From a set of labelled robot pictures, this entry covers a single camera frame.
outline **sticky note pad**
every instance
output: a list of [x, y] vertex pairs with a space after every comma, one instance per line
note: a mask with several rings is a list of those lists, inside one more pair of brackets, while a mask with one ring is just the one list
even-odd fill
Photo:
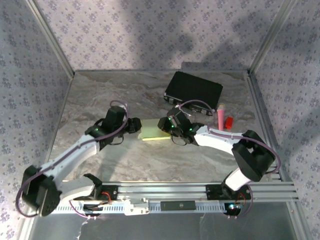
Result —
[[159, 119], [142, 119], [141, 133], [138, 138], [142, 141], [170, 139], [171, 135], [158, 128]]

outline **pink marker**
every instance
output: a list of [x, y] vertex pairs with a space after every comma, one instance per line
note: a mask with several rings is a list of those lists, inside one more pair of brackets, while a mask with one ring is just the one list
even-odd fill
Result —
[[223, 103], [220, 103], [217, 109], [218, 113], [218, 128], [220, 131], [224, 130], [224, 120], [225, 120], [225, 108]]

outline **red cap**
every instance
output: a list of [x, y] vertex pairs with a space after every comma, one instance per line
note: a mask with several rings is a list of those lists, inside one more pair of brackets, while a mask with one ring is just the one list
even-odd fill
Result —
[[225, 121], [225, 128], [226, 129], [231, 129], [233, 121], [234, 121], [233, 117], [228, 116], [226, 121]]

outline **gray marble tabletop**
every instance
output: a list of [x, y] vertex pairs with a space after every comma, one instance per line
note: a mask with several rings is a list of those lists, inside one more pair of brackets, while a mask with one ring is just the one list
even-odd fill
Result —
[[[233, 117], [232, 132], [248, 129], [261, 135], [256, 110], [240, 73], [192, 73], [223, 85], [220, 101], [225, 116]], [[111, 100], [128, 103], [130, 117], [155, 119], [166, 115], [172, 105], [163, 93], [174, 72], [82, 71], [75, 74], [50, 159], [74, 144], [95, 121], [104, 118]], [[212, 123], [217, 116], [194, 113], [191, 121]], [[102, 181], [220, 182], [235, 170], [233, 156], [217, 149], [195, 145], [178, 146], [171, 140], [142, 141], [127, 134], [117, 146], [106, 146], [82, 163], [67, 180], [91, 173]]]

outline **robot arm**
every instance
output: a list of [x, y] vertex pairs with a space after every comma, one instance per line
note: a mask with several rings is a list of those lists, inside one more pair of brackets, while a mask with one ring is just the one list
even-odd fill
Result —
[[263, 143], [256, 132], [248, 130], [246, 133], [230, 133], [212, 129], [202, 123], [191, 123], [178, 107], [173, 107], [167, 117], [161, 118], [158, 127], [172, 136], [180, 137], [186, 144], [211, 147], [234, 156], [239, 168], [231, 172], [221, 184], [226, 196], [234, 195], [250, 182], [259, 182], [275, 160], [275, 156], [266, 148], [243, 139]]
[[[60, 156], [39, 168], [29, 166], [23, 174], [22, 200], [36, 210], [37, 215], [44, 217], [53, 212], [61, 201], [83, 196], [96, 199], [101, 195], [102, 182], [92, 174], [85, 174], [68, 182], [63, 180], [85, 160], [97, 154], [106, 145], [112, 144], [114, 138], [140, 130], [139, 118], [128, 118], [126, 124], [125, 118], [126, 111], [122, 107], [112, 106], [105, 118], [89, 127], [85, 134]], [[116, 134], [104, 138], [124, 124]]]
[[[86, 159], [97, 154], [106, 145], [112, 144], [114, 138], [140, 130], [140, 119], [128, 118], [125, 124], [125, 117], [126, 111], [123, 108], [112, 106], [105, 118], [89, 127], [85, 134], [59, 157], [39, 168], [33, 165], [28, 167], [23, 174], [22, 192], [20, 190], [18, 192], [16, 206], [21, 196], [36, 210], [37, 215], [44, 217], [52, 213], [61, 201], [85, 196], [91, 200], [103, 200], [105, 197], [102, 196], [103, 184], [92, 174], [85, 174], [68, 182], [63, 180]], [[187, 144], [219, 149], [235, 157], [239, 168], [225, 178], [220, 189], [229, 199], [234, 198], [242, 186], [249, 182], [260, 181], [275, 159], [266, 148], [243, 139], [247, 137], [263, 142], [254, 131], [228, 133], [212, 129], [202, 123], [191, 123], [176, 107], [167, 113], [167, 117], [160, 119], [158, 127], [172, 136], [180, 137]]]

